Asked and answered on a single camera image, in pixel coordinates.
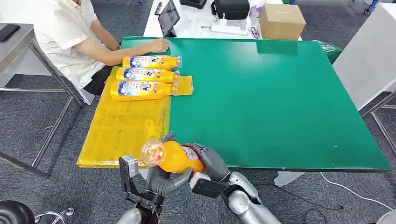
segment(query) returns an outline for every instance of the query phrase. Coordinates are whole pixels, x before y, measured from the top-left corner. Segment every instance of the man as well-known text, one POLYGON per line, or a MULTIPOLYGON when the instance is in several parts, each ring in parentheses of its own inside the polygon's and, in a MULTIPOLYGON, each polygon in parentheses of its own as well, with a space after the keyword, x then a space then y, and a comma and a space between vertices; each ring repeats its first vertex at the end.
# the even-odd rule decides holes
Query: man
POLYGON ((101 95, 111 66, 127 56, 165 52, 169 42, 157 39, 121 49, 93 11, 90 0, 39 0, 34 29, 40 48, 78 88, 101 95))

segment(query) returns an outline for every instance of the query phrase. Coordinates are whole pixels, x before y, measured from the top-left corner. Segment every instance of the yellow plastic wrap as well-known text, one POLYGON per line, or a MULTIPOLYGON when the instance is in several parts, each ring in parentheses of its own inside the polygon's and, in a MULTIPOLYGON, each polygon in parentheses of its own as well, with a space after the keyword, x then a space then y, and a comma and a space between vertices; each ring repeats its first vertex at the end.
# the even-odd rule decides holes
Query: yellow plastic wrap
MULTIPOLYGON (((118 68, 113 67, 103 90, 77 160, 79 167, 118 168, 118 157, 130 154, 140 159, 144 143, 149 139, 161 140, 169 131, 170 97, 125 102, 111 99, 110 86, 116 80, 118 68)), ((184 86, 183 95, 188 85, 193 89, 191 77, 182 77, 179 82, 184 86)), ((147 168, 140 162, 139 167, 147 168)))

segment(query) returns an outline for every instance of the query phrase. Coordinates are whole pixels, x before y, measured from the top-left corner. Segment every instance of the green bag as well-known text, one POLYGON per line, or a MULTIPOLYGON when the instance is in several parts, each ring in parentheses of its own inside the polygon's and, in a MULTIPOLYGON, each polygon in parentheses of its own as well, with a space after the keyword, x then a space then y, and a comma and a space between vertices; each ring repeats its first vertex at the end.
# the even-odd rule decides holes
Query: green bag
POLYGON ((326 53, 327 58, 329 59, 330 63, 333 64, 335 59, 341 54, 342 49, 339 48, 334 43, 323 43, 320 41, 316 41, 319 43, 322 50, 326 53))

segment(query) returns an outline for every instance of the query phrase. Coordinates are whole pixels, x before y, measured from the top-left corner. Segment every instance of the gray carpet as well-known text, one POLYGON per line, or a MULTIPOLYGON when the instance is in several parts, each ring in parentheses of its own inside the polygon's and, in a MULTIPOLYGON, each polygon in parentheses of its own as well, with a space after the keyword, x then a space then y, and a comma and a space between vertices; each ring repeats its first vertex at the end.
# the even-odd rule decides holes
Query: gray carpet
MULTIPOLYGON (((142 35, 151 2, 143 0, 138 6, 132 0, 92 0, 98 18, 118 40, 123 35, 142 35)), ((307 21, 304 39, 332 41, 344 47, 364 22, 360 10, 352 13, 343 4, 330 1, 299 0, 307 21)), ((16 75, 8 87, 58 86, 51 77, 16 75)), ((0 150, 31 163, 46 134, 66 102, 66 94, 0 92, 0 150)), ((76 208, 71 217, 75 224, 115 224, 133 205, 124 200, 119 173, 116 169, 78 168, 75 163, 88 132, 98 99, 94 105, 81 108, 72 105, 59 127, 40 168, 51 172, 49 180, 27 174, 0 162, 0 200, 17 200, 35 213, 44 210, 76 208)), ((396 112, 381 110, 379 116, 396 140, 396 112)), ((396 169, 395 155, 371 117, 367 126, 396 169)), ((273 183, 275 172, 239 169, 253 184, 273 183)), ((363 196, 396 207, 394 171, 385 174, 326 173, 328 179, 344 184, 363 196)), ((138 180, 142 187, 143 180, 138 180)), ((339 187, 326 183, 319 173, 307 173, 283 189, 308 201, 329 208, 340 205, 343 210, 326 210, 272 186, 257 187, 263 203, 284 224, 302 223, 304 213, 317 208, 330 224, 366 224, 375 222, 387 209, 356 198, 339 187)), ((183 186, 166 198, 161 223, 164 224, 222 224, 240 223, 223 205, 222 200, 192 194, 183 186)), ((322 224, 323 218, 309 213, 307 222, 322 224)))

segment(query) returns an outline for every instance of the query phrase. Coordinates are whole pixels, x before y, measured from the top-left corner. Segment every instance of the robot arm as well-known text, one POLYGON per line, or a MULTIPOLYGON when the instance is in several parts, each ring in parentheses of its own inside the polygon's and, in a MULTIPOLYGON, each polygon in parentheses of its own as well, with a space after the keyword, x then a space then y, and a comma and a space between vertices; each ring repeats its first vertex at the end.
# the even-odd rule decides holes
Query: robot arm
POLYGON ((261 203, 256 188, 239 172, 230 172, 224 161, 212 148, 199 144, 183 144, 193 148, 208 169, 196 173, 190 181, 193 193, 216 198, 223 197, 227 208, 243 224, 281 224, 261 203))
POLYGON ((117 224, 160 223, 159 215, 162 211, 165 195, 188 182, 193 173, 193 169, 190 168, 171 180, 170 173, 165 172, 159 166, 151 167, 148 171, 146 186, 140 192, 133 181, 133 177, 139 174, 137 159, 131 155, 126 155, 120 157, 119 161, 122 188, 128 193, 127 200, 132 201, 135 207, 128 210, 117 224), (140 197, 140 200, 135 202, 129 199, 130 194, 140 197))
POLYGON ((238 172, 232 172, 228 183, 241 188, 232 190, 228 196, 228 208, 244 224, 281 224, 261 203, 256 188, 238 172))

